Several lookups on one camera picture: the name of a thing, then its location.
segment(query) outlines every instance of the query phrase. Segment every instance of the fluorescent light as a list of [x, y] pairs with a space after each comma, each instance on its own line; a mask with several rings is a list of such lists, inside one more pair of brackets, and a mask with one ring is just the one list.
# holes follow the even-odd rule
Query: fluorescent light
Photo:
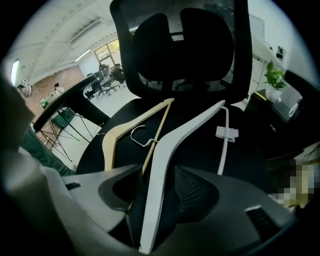
[[13, 64], [12, 64], [12, 70], [11, 70], [11, 83], [13, 86], [16, 86], [16, 79], [17, 79], [17, 74], [18, 74], [18, 67], [19, 67], [19, 60], [17, 59]]
[[77, 62], [78, 60], [80, 60], [83, 56], [85, 56], [88, 52], [90, 52], [91, 49], [87, 50], [84, 54], [82, 54], [79, 58], [77, 58], [74, 62]]

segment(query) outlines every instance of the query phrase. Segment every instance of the brick wall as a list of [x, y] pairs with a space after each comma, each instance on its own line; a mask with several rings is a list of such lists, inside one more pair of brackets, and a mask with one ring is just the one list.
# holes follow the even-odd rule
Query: brick wall
[[[84, 75], [82, 74], [80, 68], [78, 66], [69, 67], [53, 75], [47, 76], [42, 80], [36, 82], [32, 87], [32, 95], [29, 98], [25, 99], [27, 107], [33, 112], [34, 119], [33, 122], [37, 120], [37, 118], [44, 111], [42, 106], [40, 106], [40, 101], [46, 97], [50, 97], [50, 93], [55, 91], [54, 85], [59, 83], [59, 86], [63, 87], [64, 90], [70, 89], [72, 86], [76, 85], [80, 81], [84, 79]], [[47, 123], [43, 128], [43, 131], [47, 131], [52, 133], [52, 130]], [[40, 132], [37, 133], [38, 137], [42, 142], [46, 142], [47, 140], [41, 135]]]

